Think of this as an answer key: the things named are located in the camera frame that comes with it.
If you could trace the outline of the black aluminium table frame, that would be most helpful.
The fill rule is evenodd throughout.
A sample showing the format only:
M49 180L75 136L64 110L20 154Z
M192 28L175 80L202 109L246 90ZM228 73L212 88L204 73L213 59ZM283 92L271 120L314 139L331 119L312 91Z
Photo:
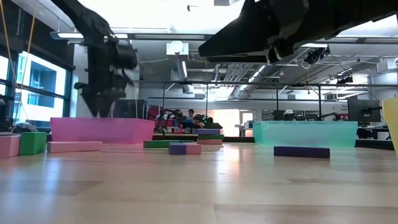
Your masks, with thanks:
M194 134L169 134L169 135L153 135L153 140L197 140L197 135ZM223 142L238 142L238 143L254 143L253 137L224 137ZM357 139L356 147L394 150L392 141L374 140L374 139Z

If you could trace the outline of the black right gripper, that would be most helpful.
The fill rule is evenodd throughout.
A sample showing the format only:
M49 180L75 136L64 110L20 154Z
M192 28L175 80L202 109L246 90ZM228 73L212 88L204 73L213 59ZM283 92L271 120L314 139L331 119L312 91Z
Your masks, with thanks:
M265 56L240 56L268 48L275 17L278 31L269 59L283 59L304 43L295 34L308 8L308 0L245 0L239 16L201 44L198 52L211 63L268 63Z

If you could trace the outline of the black metal background frame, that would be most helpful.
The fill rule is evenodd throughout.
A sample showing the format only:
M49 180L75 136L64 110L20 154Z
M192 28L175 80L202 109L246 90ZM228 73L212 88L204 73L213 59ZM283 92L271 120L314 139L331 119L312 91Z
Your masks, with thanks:
M331 106L366 95L381 102L398 96L398 84L327 84L279 82L142 82L139 98L159 108L208 110L312 110L328 113Z

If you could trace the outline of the teal translucent plastic bin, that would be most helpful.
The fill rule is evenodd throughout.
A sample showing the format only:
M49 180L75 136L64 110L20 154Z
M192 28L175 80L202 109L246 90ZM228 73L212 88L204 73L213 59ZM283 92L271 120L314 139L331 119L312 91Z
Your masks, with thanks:
M255 143L265 146L355 147L355 121L258 121L253 124Z

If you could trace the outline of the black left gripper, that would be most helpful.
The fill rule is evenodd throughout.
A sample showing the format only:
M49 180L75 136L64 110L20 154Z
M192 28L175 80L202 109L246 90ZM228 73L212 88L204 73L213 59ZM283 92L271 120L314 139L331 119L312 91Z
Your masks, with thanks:
M81 90L81 97L92 117L97 117L99 111L99 116L106 118L112 104L125 97L123 90L126 85L134 84L126 72L137 67L137 50L128 40L104 40L97 43L84 40L81 45L87 49L88 82L76 83L74 88Z

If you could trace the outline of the yellow translucent plastic bin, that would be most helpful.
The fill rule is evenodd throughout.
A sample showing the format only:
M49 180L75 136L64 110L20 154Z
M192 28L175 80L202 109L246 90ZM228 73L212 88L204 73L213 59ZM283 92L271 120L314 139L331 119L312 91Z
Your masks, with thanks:
M394 150L398 158L398 98L383 100L382 112L391 134Z

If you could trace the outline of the grey overhead beam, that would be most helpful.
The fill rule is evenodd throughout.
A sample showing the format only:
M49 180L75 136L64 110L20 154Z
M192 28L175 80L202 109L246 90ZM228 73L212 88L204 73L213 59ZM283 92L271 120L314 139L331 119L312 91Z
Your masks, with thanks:
M131 40L192 40L192 41L207 41L212 37L211 34L127 34Z

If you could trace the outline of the large glass window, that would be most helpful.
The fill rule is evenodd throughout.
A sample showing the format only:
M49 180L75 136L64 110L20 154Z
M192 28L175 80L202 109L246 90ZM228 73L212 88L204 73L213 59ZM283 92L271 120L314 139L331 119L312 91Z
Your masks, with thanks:
M28 52L0 54L0 97L15 123L47 128L51 118L68 116L71 80L71 71Z

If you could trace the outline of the black cabinet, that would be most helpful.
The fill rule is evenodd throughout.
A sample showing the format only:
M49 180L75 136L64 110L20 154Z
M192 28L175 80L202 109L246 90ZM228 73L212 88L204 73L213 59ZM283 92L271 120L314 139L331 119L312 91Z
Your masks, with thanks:
M118 100L114 105L113 117L147 119L147 109L146 100Z

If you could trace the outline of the pink translucent plastic bin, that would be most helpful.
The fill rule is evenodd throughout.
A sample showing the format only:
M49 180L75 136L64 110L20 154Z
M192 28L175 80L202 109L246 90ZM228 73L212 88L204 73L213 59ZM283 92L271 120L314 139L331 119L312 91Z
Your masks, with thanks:
M153 137L155 122L137 118L51 118L53 141L142 144Z

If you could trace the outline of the white ceiling light box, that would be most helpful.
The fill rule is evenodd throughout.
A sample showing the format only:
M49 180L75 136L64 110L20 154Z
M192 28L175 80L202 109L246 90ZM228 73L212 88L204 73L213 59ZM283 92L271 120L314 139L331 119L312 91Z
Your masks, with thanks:
M180 40L173 40L167 43L166 46L167 55L188 55L189 44Z

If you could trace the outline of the black computer monitor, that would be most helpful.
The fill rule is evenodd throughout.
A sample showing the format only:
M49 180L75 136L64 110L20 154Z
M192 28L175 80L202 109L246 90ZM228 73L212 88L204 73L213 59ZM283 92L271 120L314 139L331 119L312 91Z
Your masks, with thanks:
M357 122L381 122L382 106L377 100L348 99L348 119Z

